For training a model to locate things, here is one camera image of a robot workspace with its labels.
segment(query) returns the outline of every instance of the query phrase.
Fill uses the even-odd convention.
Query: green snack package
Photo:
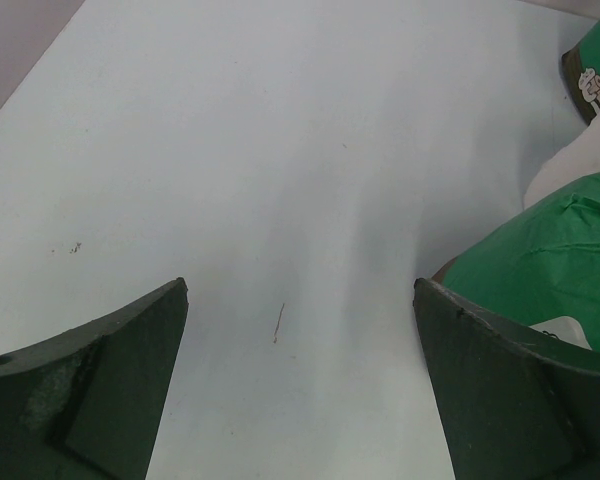
[[[562,74],[573,103],[591,123],[600,113],[600,21],[562,56]]]
[[[600,352],[600,173],[563,187],[460,255],[443,284]]]

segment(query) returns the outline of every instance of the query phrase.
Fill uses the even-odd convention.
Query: green plastic bag
[[[458,257],[443,284],[510,320],[600,352],[600,173],[504,224]]]
[[[571,99],[587,123],[600,112],[600,21],[562,57]]]

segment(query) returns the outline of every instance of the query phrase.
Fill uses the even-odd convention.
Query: white table
[[[0,112],[0,353],[183,276],[149,478],[452,478],[411,286],[582,130],[557,64],[590,26],[87,0]]]

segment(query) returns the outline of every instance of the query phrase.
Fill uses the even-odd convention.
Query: white cloth
[[[600,172],[600,113],[578,138],[540,169],[524,196],[529,208],[547,195],[585,175]]]

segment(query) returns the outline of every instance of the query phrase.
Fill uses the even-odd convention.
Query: scratch on table
[[[280,328],[280,320],[282,320],[282,312],[284,310],[284,303],[280,309],[280,315],[278,315],[278,324],[276,325],[276,331],[273,332],[273,343],[278,343],[278,329]]]

